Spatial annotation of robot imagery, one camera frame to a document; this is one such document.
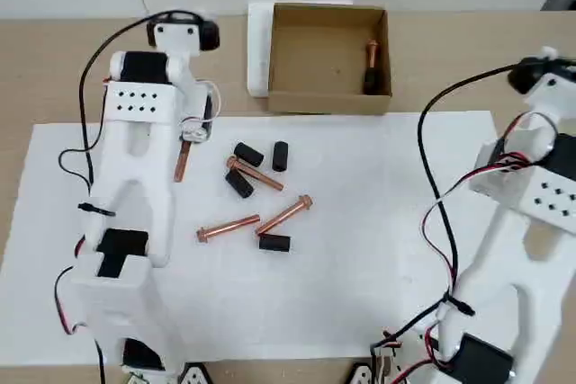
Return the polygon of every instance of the cardboard box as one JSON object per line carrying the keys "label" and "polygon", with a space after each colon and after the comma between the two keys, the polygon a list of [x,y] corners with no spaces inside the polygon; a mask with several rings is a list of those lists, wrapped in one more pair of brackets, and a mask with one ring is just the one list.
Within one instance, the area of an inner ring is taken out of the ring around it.
{"label": "cardboard box", "polygon": [[[362,94],[370,39],[380,43],[382,94]],[[384,114],[392,97],[386,11],[276,4],[269,74],[271,112]]]}

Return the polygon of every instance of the copper rod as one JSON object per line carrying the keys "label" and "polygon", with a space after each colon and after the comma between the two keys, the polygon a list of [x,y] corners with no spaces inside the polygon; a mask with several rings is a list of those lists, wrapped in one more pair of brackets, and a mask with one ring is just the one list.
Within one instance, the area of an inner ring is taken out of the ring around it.
{"label": "copper rod", "polygon": [[256,234],[258,235],[264,234],[265,232],[274,228],[276,225],[279,225],[288,218],[291,218],[299,211],[304,209],[308,210],[311,207],[311,205],[312,205],[312,198],[310,198],[308,195],[301,195],[295,204],[293,204],[288,209],[284,210],[282,213],[270,219],[264,225],[258,227],[256,229]]}
{"label": "copper rod", "polygon": [[268,186],[276,189],[277,191],[281,191],[282,189],[284,189],[283,184],[278,183],[276,180],[271,179],[267,175],[260,173],[251,166],[244,164],[243,162],[239,161],[239,159],[235,156],[231,156],[228,158],[228,161],[226,161],[226,166],[231,170],[235,169],[241,171],[244,174],[249,175],[250,177],[254,177],[256,180],[259,180],[260,182],[267,184]]}
{"label": "copper rod", "polygon": [[186,170],[186,162],[188,161],[188,155],[190,154],[190,141],[182,140],[180,145],[180,153],[178,154],[178,161],[176,162],[176,168],[174,170],[174,181],[176,183],[182,182],[184,178],[184,172]]}
{"label": "copper rod", "polygon": [[196,235],[198,236],[198,240],[207,243],[210,237],[216,237],[220,234],[228,233],[229,231],[244,227],[245,225],[256,224],[257,222],[260,222],[260,215],[252,215],[213,228],[202,227],[196,231]]}
{"label": "copper rod", "polygon": [[378,50],[378,41],[368,41],[368,67],[376,67],[376,51]]}

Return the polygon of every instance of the white paper sheet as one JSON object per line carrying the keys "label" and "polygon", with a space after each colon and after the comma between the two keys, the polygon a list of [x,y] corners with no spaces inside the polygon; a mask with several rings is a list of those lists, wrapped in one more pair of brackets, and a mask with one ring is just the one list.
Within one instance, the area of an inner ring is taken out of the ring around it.
{"label": "white paper sheet", "polygon": [[[416,146],[417,114],[381,118],[301,116],[221,118],[211,140],[191,151],[176,185],[175,242],[170,264],[157,270],[164,301],[191,361],[366,356],[383,327],[399,326],[445,287],[446,273],[418,234],[432,200]],[[488,112],[431,113],[426,147],[441,189],[473,167],[479,146],[494,139]],[[83,184],[59,171],[60,149],[78,146],[79,126],[34,128],[0,272],[0,365],[95,363],[89,331],[66,336],[53,304],[59,271],[74,263],[81,233],[76,205]],[[224,181],[238,141],[265,154],[263,171],[285,183],[262,184],[242,200]],[[290,144],[288,170],[270,169],[275,141]],[[83,167],[81,156],[70,166]],[[252,229],[199,244],[195,230],[252,213],[266,220],[299,194],[310,211],[275,232],[292,237],[289,254],[258,250]],[[469,262],[492,207],[459,192],[449,210]],[[117,218],[145,228],[133,194]],[[440,226],[432,232],[446,242]],[[68,320],[82,319],[69,281],[61,285]]]}

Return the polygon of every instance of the robotic arm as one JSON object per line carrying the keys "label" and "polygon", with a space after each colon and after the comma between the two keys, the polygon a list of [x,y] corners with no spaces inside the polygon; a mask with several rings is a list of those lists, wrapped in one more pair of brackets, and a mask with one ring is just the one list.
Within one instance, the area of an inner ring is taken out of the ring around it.
{"label": "robotic arm", "polygon": [[[530,66],[525,59],[509,82],[522,94],[530,111],[505,140],[481,149],[476,167],[493,162],[497,153],[518,152],[531,166],[517,172],[497,172],[471,180],[471,188],[495,200],[499,207],[472,265],[463,273],[454,297],[474,307],[485,305],[506,286],[518,295],[518,337],[499,349],[482,340],[489,328],[465,333],[474,320],[443,304],[438,312],[442,358],[451,363],[448,381],[435,382],[532,384],[552,348],[562,323],[562,303],[576,271],[576,138],[558,133],[562,120],[576,118],[576,75],[557,58]],[[533,261],[524,239],[533,221],[553,231],[555,249],[544,261]],[[490,327],[499,323],[490,323]]]}
{"label": "robotic arm", "polygon": [[[190,73],[189,61],[220,45],[216,23],[189,15],[193,19],[169,13],[148,22],[148,42],[157,51],[112,56],[101,164],[73,279],[86,323],[109,362],[167,378],[185,367],[185,349],[153,269],[169,260],[180,141],[201,143],[211,132],[212,99]],[[138,139],[147,143],[135,154],[130,143],[142,125],[149,133]],[[142,186],[152,210],[149,231],[112,228],[129,183]]]}

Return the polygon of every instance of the table surface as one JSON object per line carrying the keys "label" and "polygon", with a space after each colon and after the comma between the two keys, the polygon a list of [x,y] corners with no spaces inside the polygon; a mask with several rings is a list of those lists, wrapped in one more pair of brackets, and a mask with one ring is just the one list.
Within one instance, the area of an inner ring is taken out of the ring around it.
{"label": "table surface", "polygon": [[[419,112],[444,87],[519,61],[548,45],[576,57],[576,13],[390,13],[393,112]],[[23,160],[34,123],[77,122],[78,77],[97,46],[126,20],[0,21],[0,252],[4,251]],[[246,90],[246,16],[218,20],[220,49],[193,61],[197,77],[218,83],[225,115],[266,112],[266,99]],[[89,121],[97,121],[110,55],[118,49],[147,49],[143,29],[132,31],[104,52],[86,84]],[[438,110],[490,110],[497,128],[525,109],[504,77],[447,96]],[[542,238],[540,233],[534,238]],[[576,343],[576,285],[563,308],[563,327],[539,382],[566,382],[576,373],[570,347]],[[208,370],[219,384],[344,382],[352,360],[215,362]],[[122,380],[107,368],[111,383]],[[0,382],[98,382],[97,368],[0,368]]]}

